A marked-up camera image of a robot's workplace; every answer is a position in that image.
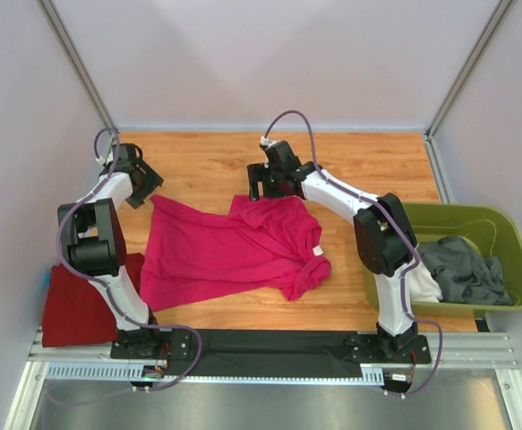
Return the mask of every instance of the gray cloth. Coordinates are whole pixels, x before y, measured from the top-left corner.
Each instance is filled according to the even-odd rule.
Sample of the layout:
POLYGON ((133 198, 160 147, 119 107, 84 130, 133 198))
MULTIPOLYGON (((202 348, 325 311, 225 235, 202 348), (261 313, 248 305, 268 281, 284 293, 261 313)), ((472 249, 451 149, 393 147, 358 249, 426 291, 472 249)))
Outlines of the gray cloth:
POLYGON ((511 305, 497 257, 480 257, 458 236, 419 245, 418 253, 440 285, 444 302, 511 305))

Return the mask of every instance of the gray floor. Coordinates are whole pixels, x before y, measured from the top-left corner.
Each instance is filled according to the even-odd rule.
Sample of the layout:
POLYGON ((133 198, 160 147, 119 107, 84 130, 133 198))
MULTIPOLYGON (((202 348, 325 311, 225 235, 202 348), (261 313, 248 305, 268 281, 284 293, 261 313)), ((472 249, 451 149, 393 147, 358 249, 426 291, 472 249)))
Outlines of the gray floor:
MULTIPOLYGON (((126 383, 54 384, 52 394, 63 401, 95 399, 127 387, 126 383)), ((162 392, 125 394, 79 408, 40 399, 40 415, 32 428, 510 429, 496 385, 493 371, 441 370, 427 392, 395 400, 372 387, 181 383, 162 392)))

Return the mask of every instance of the garment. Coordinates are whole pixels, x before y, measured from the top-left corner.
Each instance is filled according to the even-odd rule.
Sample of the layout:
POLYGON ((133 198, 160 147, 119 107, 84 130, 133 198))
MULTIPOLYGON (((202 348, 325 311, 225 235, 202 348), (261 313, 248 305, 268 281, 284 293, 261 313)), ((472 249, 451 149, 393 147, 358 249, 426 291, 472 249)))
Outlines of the garment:
POLYGON ((406 284, 413 302, 439 303, 443 299, 440 286, 423 262, 406 275, 406 284))
POLYGON ((228 215, 151 200, 141 298, 154 312, 260 287, 295 300, 329 276, 329 261, 313 251, 321 227, 298 197, 237 195, 228 215))
POLYGON ((446 302, 511 305, 497 257, 482 258, 459 236, 418 246, 418 253, 441 287, 446 302))
MULTIPOLYGON (((127 255, 125 268, 139 293, 142 254, 127 255)), ((52 267, 42 316, 42 345, 65 347, 117 340, 116 319, 106 301, 87 280, 63 265, 52 267)))

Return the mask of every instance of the pink cloth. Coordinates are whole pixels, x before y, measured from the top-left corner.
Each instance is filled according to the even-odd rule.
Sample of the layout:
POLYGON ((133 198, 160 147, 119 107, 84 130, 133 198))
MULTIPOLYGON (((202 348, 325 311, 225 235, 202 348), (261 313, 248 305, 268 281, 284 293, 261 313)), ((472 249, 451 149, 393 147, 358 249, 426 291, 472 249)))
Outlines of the pink cloth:
POLYGON ((152 311, 260 287, 295 300, 330 274, 329 261, 313 252, 321 227, 298 197, 237 195, 228 215, 151 200, 141 298, 152 311))

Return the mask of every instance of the wooden tabletop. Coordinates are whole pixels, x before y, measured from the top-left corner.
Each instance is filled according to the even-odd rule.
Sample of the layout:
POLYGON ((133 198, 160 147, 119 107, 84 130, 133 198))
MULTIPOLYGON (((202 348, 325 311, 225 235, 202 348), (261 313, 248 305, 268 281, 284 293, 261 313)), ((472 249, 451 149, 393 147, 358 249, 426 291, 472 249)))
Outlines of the wooden tabletop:
MULTIPOLYGON (((165 179, 156 193, 200 211, 226 214, 235 194, 248 194, 246 166, 264 161, 260 133, 122 133, 122 142, 143 149, 143 157, 165 179)), ((403 201, 437 202, 438 193, 419 133, 317 133, 319 164, 364 191, 394 193, 403 201)), ((274 133, 289 141, 302 162, 311 159, 306 133, 274 133)), ((160 323, 202 329, 375 330, 378 312, 366 301, 354 228, 334 212, 307 202, 322 226, 321 247, 332 273, 294 302, 280 290, 253 291, 182 305, 157 313, 160 323)), ((128 252, 145 253, 150 201, 119 219, 128 252)), ((446 331, 475 331, 473 319, 438 318, 446 331)), ((420 330, 430 330, 429 326, 420 330)))

